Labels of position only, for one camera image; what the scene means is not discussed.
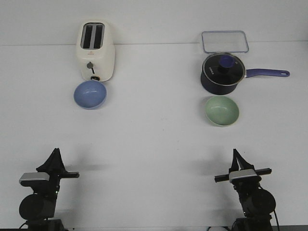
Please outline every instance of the toaster slot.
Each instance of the toaster slot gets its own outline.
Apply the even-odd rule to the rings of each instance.
[[[87,50],[99,49],[103,45],[104,24],[87,23],[83,27],[81,47]]]

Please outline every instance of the white table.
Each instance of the white table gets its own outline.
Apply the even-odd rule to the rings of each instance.
[[[200,44],[117,45],[114,76],[98,110],[78,107],[83,79],[74,46],[0,47],[0,226],[16,228],[32,192],[18,184],[59,147],[68,171],[56,218],[66,227],[201,227],[242,217],[228,182],[232,150],[256,168],[272,168],[261,185],[277,202],[281,225],[307,224],[308,43],[250,43],[247,69],[290,77],[244,79],[228,95],[236,124],[205,118],[212,96],[200,84]]]

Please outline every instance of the saucepan handle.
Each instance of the saucepan handle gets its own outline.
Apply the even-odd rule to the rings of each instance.
[[[272,69],[248,69],[246,70],[246,77],[253,76],[279,76],[288,77],[290,72],[284,70],[272,70]]]

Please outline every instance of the lid knob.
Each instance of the lid knob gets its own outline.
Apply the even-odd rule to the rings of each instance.
[[[231,55],[224,54],[220,57],[219,65],[224,68],[231,68],[234,66],[235,60]]]

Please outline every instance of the white toaster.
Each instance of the white toaster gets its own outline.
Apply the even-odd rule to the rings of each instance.
[[[102,20],[83,23],[78,33],[76,56],[85,80],[109,80],[115,66],[115,46],[109,25]]]

